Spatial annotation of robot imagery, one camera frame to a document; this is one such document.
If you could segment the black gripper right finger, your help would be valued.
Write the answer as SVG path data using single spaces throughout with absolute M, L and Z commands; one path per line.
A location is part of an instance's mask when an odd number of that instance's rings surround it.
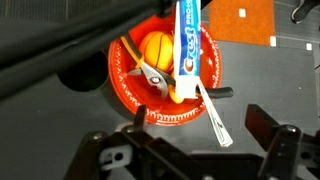
M 249 104 L 247 106 L 245 127 L 259 145 L 264 150 L 267 150 L 278 130 L 279 123 L 257 104 Z

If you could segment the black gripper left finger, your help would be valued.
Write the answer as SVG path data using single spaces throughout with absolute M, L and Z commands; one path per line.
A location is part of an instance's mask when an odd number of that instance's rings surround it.
M 145 105 L 140 105 L 137 109 L 133 127 L 136 131 L 144 131 L 147 121 L 146 121 L 146 113 L 147 113 L 147 107 Z

